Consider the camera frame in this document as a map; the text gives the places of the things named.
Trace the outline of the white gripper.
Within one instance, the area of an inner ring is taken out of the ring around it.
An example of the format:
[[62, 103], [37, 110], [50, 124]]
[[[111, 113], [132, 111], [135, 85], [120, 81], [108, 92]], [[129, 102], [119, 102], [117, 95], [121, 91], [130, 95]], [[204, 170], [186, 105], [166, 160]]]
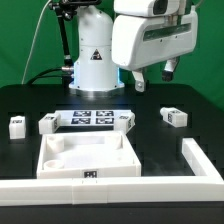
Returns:
[[120, 68], [133, 71], [135, 89], [144, 92], [146, 81], [144, 70], [140, 68], [167, 60], [162, 80], [172, 81], [178, 56], [192, 52], [196, 46], [197, 28], [194, 7], [173, 26], [166, 26], [164, 17], [119, 15], [112, 32], [112, 60]]

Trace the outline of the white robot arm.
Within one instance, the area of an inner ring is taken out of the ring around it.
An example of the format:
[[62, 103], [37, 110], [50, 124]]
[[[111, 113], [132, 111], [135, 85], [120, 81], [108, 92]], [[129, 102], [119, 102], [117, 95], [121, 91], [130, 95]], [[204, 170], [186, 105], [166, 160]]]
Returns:
[[173, 79], [179, 57], [194, 50], [198, 15], [191, 0], [114, 0], [111, 19], [93, 5], [78, 9], [79, 57], [72, 92], [104, 97], [121, 92], [122, 69], [130, 71], [135, 89], [145, 90], [144, 70], [163, 62], [162, 79]]

